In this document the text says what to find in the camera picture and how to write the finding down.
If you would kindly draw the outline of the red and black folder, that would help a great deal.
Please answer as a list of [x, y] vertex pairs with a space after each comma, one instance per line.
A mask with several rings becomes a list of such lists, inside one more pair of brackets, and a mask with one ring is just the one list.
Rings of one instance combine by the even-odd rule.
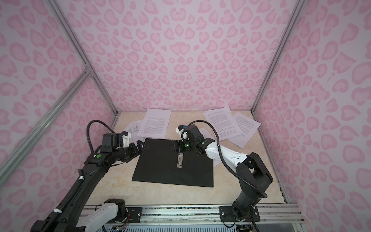
[[213, 160], [193, 152], [176, 153], [169, 148], [171, 142], [147, 138], [148, 148], [139, 156], [131, 180], [212, 188]]

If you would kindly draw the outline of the technical drawing sheet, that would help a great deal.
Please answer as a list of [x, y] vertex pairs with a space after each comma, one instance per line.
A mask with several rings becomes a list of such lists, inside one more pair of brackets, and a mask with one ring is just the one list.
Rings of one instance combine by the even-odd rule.
[[145, 141], [143, 137], [138, 136], [139, 129], [141, 127], [142, 120], [133, 121], [131, 123], [132, 143], [137, 144], [137, 141]]

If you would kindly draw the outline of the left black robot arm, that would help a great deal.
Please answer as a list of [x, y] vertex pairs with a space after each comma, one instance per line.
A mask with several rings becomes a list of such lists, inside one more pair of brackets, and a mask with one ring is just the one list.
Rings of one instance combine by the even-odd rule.
[[81, 219], [80, 215], [97, 184], [113, 166], [127, 163], [142, 154], [148, 144], [129, 141], [130, 134], [107, 133], [102, 145], [88, 156], [78, 179], [59, 205], [45, 220], [38, 220], [31, 228], [33, 232], [95, 232], [110, 220], [119, 224], [128, 222], [125, 201], [110, 199], [98, 210]]

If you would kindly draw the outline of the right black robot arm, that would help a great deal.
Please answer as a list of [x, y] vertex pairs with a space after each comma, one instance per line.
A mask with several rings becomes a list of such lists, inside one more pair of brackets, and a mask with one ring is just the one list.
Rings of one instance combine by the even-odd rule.
[[252, 221], [254, 209], [261, 199], [268, 197], [266, 190], [272, 184], [273, 177], [257, 153], [238, 153], [220, 144], [216, 129], [211, 128], [215, 139], [201, 134], [195, 123], [179, 125], [176, 133], [180, 140], [175, 141], [176, 152], [195, 152], [201, 157], [208, 157], [221, 162], [238, 179], [241, 193], [232, 203], [232, 214], [238, 221]]

